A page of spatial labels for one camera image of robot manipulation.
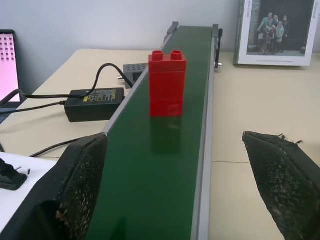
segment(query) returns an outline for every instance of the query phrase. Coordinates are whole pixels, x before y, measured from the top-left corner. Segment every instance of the pink screen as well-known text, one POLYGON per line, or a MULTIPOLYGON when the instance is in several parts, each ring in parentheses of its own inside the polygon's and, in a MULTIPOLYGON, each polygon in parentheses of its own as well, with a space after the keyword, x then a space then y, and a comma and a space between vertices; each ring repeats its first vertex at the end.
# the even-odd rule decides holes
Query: pink screen
MULTIPOLYGON (((0 33, 0 101, 19 88, 13 34, 0 33)), ((10 102, 20 102, 16 95, 10 102)))

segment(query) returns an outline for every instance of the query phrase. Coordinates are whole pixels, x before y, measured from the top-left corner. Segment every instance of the picture frame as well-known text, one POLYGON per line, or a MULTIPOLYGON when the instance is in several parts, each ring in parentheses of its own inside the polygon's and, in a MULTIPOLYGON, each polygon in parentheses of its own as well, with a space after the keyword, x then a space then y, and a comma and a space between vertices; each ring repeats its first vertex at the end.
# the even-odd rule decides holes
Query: picture frame
POLYGON ((240 0, 234 65, 309 66, 320 0, 240 0))

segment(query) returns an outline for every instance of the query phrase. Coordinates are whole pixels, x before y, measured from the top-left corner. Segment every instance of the conveyor belt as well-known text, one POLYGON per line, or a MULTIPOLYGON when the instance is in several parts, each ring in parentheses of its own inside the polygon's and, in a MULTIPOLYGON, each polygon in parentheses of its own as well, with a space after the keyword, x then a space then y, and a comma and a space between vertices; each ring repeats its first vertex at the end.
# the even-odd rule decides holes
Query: conveyor belt
POLYGON ((187 58, 183 117, 150 118, 147 75, 108 132, 87 240, 190 240, 212 33, 180 26, 163 48, 187 58))

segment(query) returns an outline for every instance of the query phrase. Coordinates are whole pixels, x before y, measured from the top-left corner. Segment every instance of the power adapter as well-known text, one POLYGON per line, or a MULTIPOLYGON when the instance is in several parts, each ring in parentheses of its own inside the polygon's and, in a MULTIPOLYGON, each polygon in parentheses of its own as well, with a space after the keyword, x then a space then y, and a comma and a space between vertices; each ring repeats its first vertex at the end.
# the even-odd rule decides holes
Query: power adapter
MULTIPOLYGON (((90 89, 72 90, 71 95, 84 95, 90 89)), ((82 98, 68 98, 64 105, 65 114, 71 123, 110 120, 125 99, 125 90, 117 88, 95 89, 82 98)))

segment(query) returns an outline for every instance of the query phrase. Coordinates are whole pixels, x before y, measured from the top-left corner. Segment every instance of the red duplo block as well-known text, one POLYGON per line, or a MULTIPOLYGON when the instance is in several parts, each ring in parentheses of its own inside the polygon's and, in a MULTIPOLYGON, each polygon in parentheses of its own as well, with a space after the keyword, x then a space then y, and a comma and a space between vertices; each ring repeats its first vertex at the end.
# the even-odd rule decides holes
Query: red duplo block
POLYGON ((149 94, 151 117, 183 115, 187 60, 181 51, 149 55, 149 94))

